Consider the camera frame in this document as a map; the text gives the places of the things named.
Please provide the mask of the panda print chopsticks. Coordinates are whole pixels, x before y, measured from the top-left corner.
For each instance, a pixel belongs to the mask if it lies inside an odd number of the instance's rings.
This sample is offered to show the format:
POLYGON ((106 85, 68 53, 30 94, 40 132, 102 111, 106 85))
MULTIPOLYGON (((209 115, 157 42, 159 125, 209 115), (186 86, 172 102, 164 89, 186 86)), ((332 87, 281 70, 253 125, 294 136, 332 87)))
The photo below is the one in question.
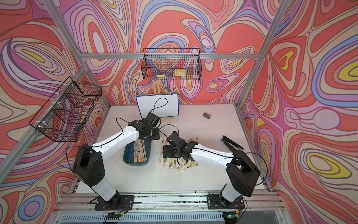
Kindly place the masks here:
POLYGON ((196 168, 199 168, 199 163, 198 163, 197 161, 195 161, 195 167, 196 167, 196 168))

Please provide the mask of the teal plastic storage box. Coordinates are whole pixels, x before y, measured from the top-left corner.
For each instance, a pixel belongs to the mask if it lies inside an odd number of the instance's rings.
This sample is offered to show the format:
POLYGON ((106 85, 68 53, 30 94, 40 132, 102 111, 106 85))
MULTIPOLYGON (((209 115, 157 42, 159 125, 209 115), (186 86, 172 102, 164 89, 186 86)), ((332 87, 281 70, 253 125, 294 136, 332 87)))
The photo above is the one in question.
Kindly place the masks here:
POLYGON ((123 161, 131 166, 144 166, 146 165, 150 160, 150 154, 151 154, 151 141, 144 141, 145 145, 145 153, 147 159, 144 162, 134 162, 134 150, 135 150, 135 142, 131 142, 128 145, 126 145, 123 155, 123 161))

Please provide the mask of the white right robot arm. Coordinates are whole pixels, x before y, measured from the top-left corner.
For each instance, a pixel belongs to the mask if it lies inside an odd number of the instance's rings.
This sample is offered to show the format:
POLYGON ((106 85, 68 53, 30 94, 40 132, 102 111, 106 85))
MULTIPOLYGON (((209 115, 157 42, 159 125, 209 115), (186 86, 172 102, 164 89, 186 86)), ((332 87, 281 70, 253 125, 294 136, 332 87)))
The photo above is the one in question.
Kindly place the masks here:
POLYGON ((239 197, 251 197, 261 172, 255 163, 242 150, 230 153, 221 152, 203 146, 195 141, 186 142, 173 132, 167 137, 168 145, 163 148, 163 157, 209 164, 227 173, 230 183, 222 188, 218 195, 220 204, 227 208, 239 197))

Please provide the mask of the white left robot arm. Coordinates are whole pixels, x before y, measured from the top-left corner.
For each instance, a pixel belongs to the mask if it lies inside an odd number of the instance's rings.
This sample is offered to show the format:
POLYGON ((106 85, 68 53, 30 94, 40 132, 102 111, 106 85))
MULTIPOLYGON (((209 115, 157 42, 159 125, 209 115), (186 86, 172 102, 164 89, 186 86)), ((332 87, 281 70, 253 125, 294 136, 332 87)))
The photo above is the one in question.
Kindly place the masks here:
POLYGON ((120 195, 105 176, 104 163, 114 153, 137 140, 151 141, 159 139, 161 119, 153 113, 141 120, 134 120, 113 136, 91 146, 79 147, 72 168, 73 173, 92 188, 108 205, 120 202, 120 195))

